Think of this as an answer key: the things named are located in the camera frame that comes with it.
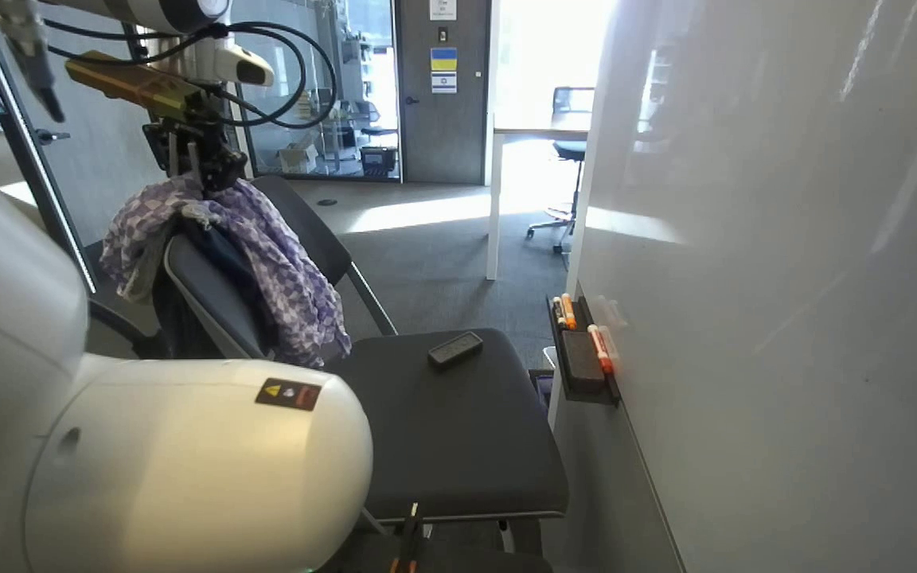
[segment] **cable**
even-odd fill
[[[329,58],[329,50],[319,43],[319,41],[311,41],[310,36],[303,36],[299,28],[289,28],[289,24],[277,24],[277,23],[236,23],[236,24],[229,24],[233,33],[262,33],[262,28],[268,28],[268,33],[287,33],[287,36],[297,36],[297,37],[303,37],[319,58],[321,58],[321,64],[326,64],[326,70],[329,70],[329,80],[333,80],[333,99],[326,103],[326,109],[319,112],[319,119],[311,119],[311,122],[303,122],[303,125],[287,125],[287,122],[271,122],[271,125],[277,125],[277,127],[289,127],[289,129],[299,129],[299,127],[315,127],[315,125],[321,125],[333,112],[334,112],[334,106],[338,106],[338,93],[341,93],[341,86],[338,86],[338,74],[334,74],[334,67],[333,67],[333,58]]]
[[[80,28],[80,24],[64,24],[64,23],[54,23],[54,19],[50,19],[48,24],[50,24],[50,28],[61,28],[61,33],[69,33],[69,36],[101,37],[101,41],[128,37],[128,36],[114,36],[114,33],[93,33],[93,28]],[[229,94],[227,90],[185,80],[185,83],[210,93],[210,94],[217,94],[217,99],[227,99],[227,103],[246,109],[249,116],[259,116],[259,119],[246,119],[246,122],[210,119],[206,125],[222,125],[222,127],[277,125],[277,127],[303,129],[303,127],[321,125],[321,122],[334,112],[341,86],[338,86],[338,74],[334,74],[334,67],[333,67],[329,50],[326,50],[315,37],[310,37],[307,33],[289,28],[289,24],[277,24],[277,23],[206,24],[206,28],[182,37],[180,43],[172,43],[172,47],[167,47],[167,50],[159,50],[159,54],[141,58],[141,60],[99,60],[99,58],[73,54],[73,50],[64,50],[64,47],[54,47],[54,43],[48,43],[48,50],[58,54],[58,58],[69,58],[69,60],[96,60],[96,64],[114,64],[114,67],[141,67],[141,64],[158,64],[158,60],[180,58],[180,54],[187,50],[190,43],[199,43],[199,41],[203,41],[203,37],[222,37],[222,36],[229,36],[229,33],[266,36],[266,37],[274,37],[274,41],[281,41],[284,47],[289,47],[289,50],[294,50],[294,60],[297,60],[297,67],[299,67],[299,83],[297,83],[297,90],[289,93],[289,99],[287,99],[281,109],[262,112],[259,106],[246,103],[246,99],[236,99],[236,94]],[[307,41],[307,43],[321,58],[326,74],[329,74],[329,83],[333,83],[333,99],[326,103],[326,109],[321,109],[311,122],[303,122],[303,125],[281,122],[281,119],[303,99],[303,90],[307,90],[307,64],[303,64],[303,54],[299,54],[299,47],[297,47],[287,36]]]

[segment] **plaid shirt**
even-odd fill
[[[149,293],[172,215],[217,227],[246,251],[277,330],[277,360],[326,365],[326,360],[350,354],[338,290],[307,255],[268,194],[244,179],[203,199],[201,181],[182,176],[149,184],[126,203],[101,247],[101,272],[119,282],[123,296]]]

